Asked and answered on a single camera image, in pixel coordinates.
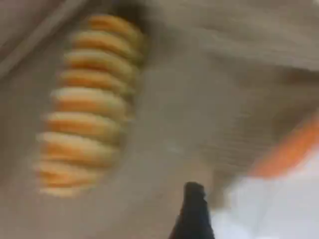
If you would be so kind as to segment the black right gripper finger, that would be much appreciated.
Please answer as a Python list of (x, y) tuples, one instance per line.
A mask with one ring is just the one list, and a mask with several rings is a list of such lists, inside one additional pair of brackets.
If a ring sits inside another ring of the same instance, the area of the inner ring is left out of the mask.
[(204, 187), (187, 182), (183, 203), (169, 239), (214, 239)]

